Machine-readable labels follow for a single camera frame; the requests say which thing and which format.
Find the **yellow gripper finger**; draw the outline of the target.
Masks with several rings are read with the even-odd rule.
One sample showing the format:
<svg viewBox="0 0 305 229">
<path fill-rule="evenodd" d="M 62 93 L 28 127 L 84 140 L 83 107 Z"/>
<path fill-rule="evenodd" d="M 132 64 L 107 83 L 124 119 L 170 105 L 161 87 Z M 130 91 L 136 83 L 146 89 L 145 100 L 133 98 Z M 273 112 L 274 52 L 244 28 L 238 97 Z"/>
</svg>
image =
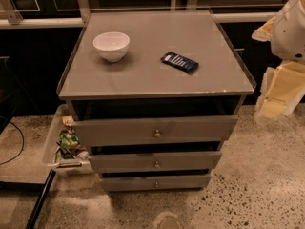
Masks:
<svg viewBox="0 0 305 229">
<path fill-rule="evenodd" d="M 283 61 L 275 69 L 264 73 L 257 99 L 256 116 L 276 120 L 290 115 L 305 95 L 305 65 L 294 61 Z"/>
</svg>

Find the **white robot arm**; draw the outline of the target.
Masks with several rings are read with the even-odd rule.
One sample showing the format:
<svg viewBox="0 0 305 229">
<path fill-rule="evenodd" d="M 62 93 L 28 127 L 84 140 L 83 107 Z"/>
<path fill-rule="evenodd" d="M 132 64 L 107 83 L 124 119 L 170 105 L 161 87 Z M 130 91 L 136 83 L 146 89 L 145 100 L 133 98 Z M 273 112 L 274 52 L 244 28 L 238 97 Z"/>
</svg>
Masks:
<svg viewBox="0 0 305 229">
<path fill-rule="evenodd" d="M 281 59 L 263 75 L 256 102 L 260 119 L 290 115 L 305 89 L 305 0 L 289 0 L 280 12 L 255 30 L 252 39 L 270 41 L 272 54 Z"/>
</svg>

